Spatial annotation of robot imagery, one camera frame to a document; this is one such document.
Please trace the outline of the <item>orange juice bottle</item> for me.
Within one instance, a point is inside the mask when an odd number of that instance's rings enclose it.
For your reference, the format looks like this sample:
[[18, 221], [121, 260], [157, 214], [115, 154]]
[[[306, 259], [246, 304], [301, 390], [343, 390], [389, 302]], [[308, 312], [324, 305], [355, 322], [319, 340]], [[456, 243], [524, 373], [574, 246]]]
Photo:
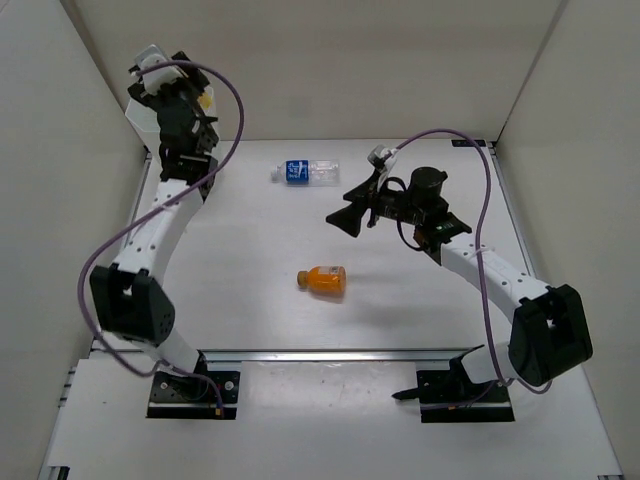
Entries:
[[297, 286], [313, 298], [331, 302], [344, 299], [347, 274], [343, 266], [316, 266], [296, 275]]

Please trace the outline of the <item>clear bottle yellow cap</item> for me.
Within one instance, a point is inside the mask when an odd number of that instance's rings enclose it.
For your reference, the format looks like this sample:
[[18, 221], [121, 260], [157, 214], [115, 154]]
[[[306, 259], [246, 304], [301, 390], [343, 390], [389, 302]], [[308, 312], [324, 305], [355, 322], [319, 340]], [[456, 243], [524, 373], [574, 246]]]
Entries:
[[199, 97], [198, 102], [204, 110], [207, 110], [212, 105], [212, 98], [208, 93], [203, 93]]

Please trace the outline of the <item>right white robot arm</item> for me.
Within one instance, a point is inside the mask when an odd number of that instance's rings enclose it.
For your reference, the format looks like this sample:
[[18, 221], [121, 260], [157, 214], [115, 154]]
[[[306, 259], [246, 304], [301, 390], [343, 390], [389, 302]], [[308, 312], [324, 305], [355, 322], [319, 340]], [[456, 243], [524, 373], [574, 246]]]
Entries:
[[[433, 167], [412, 172], [409, 183], [380, 179], [373, 173], [344, 195], [347, 206], [327, 216], [327, 223], [352, 237], [377, 220], [414, 228], [413, 249], [459, 275], [494, 304], [511, 326], [508, 341], [487, 340], [449, 362], [447, 379], [435, 390], [450, 388], [470, 400], [492, 382], [516, 380], [542, 388], [588, 361], [593, 345], [582, 299], [569, 285], [552, 287], [515, 268], [476, 240], [474, 230], [449, 210], [441, 190], [448, 175]], [[399, 183], [396, 190], [390, 184]]]

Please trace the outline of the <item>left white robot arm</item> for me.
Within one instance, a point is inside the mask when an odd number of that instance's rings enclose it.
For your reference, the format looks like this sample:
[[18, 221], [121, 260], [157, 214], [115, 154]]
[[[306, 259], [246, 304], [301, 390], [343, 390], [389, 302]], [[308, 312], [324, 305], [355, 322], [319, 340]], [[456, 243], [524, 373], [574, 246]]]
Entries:
[[158, 213], [129, 233], [108, 267], [95, 267], [89, 283], [102, 330], [143, 350], [176, 376], [188, 400], [206, 395], [210, 377], [200, 352], [178, 333], [175, 308], [162, 285], [169, 260], [192, 217], [203, 206], [218, 165], [218, 118], [207, 77], [178, 52], [171, 66], [157, 46], [135, 59], [147, 69], [128, 89], [125, 116], [160, 166], [150, 207]]

